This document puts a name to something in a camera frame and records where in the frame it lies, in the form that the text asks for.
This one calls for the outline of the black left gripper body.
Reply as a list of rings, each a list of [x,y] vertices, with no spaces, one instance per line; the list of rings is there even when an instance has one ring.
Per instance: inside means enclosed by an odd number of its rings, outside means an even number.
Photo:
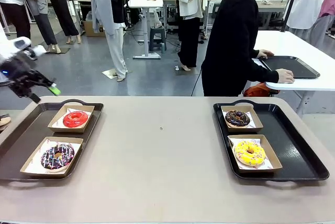
[[[29,72],[33,71],[31,60],[25,55],[14,55],[1,62],[1,73],[9,80],[9,88],[30,88]]]

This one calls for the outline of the person's left hand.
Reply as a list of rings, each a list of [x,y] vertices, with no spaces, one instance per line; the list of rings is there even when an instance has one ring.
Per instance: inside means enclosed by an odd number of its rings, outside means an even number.
[[[272,53],[271,51],[261,49],[261,50],[259,50],[257,58],[258,59],[267,59],[268,57],[273,57],[273,56],[274,56],[274,53]]]

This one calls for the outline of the person's right hand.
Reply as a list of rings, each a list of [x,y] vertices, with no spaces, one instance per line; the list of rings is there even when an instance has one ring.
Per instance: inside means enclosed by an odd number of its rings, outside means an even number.
[[[295,82],[294,74],[292,71],[286,69],[277,69],[276,72],[278,73],[278,83],[292,84]]]

